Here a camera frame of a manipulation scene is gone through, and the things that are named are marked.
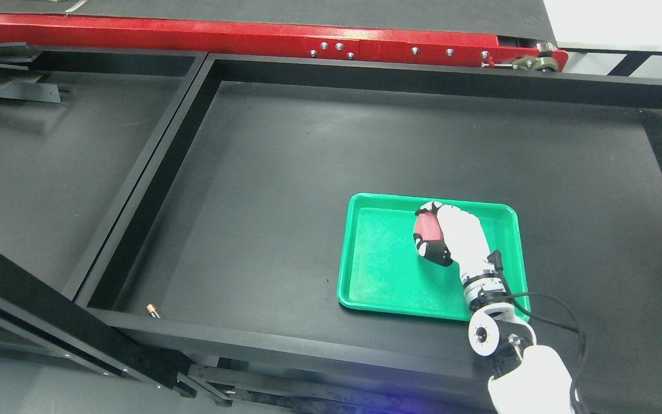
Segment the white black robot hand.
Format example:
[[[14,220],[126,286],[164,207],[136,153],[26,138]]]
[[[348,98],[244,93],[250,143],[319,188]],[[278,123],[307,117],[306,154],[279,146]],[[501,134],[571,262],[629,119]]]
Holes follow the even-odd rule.
[[[443,267],[456,263],[464,284],[471,278],[494,273],[494,265],[488,261],[491,250],[480,220],[475,215],[437,201],[421,205],[415,215],[423,212],[431,212],[438,217],[444,239],[415,241],[413,238],[418,256]]]

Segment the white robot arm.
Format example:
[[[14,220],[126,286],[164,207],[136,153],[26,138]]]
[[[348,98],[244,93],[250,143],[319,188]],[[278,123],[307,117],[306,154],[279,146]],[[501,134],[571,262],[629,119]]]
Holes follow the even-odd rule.
[[[468,341],[491,365],[487,390],[497,413],[584,413],[575,381],[559,353],[539,343],[500,267],[480,259],[458,262],[471,311]]]

